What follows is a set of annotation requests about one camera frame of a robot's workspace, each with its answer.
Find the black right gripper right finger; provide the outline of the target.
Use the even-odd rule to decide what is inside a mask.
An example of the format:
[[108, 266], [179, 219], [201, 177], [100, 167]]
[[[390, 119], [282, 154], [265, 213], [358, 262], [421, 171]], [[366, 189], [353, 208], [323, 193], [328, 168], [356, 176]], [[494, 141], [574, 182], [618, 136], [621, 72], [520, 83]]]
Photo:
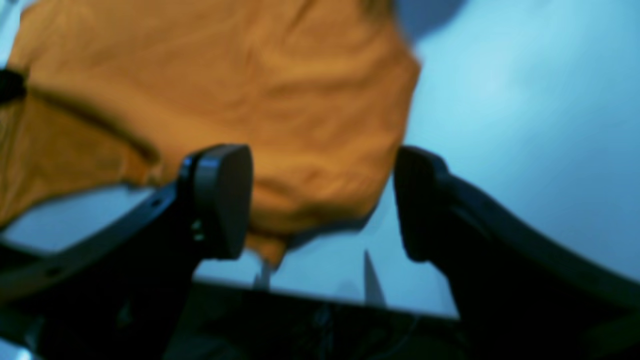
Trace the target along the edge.
[[637, 360], [639, 283], [540, 234], [435, 153], [393, 171], [402, 243], [448, 280], [478, 360]]

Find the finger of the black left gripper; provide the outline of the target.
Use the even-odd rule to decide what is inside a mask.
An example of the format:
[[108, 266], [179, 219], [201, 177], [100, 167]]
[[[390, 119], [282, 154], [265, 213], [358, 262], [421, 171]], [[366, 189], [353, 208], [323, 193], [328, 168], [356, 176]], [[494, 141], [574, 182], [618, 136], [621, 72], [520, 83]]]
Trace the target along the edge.
[[199, 262], [242, 254], [253, 179], [249, 146], [211, 146], [78, 244], [51, 255], [2, 244], [1, 339], [42, 360], [160, 360]]

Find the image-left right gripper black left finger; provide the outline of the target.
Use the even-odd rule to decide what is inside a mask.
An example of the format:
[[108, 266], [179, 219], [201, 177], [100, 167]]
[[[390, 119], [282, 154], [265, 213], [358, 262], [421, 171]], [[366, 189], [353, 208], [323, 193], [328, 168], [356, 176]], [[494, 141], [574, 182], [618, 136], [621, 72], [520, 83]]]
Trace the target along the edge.
[[11, 68], [0, 69], [0, 105], [25, 98], [28, 93], [27, 73]]

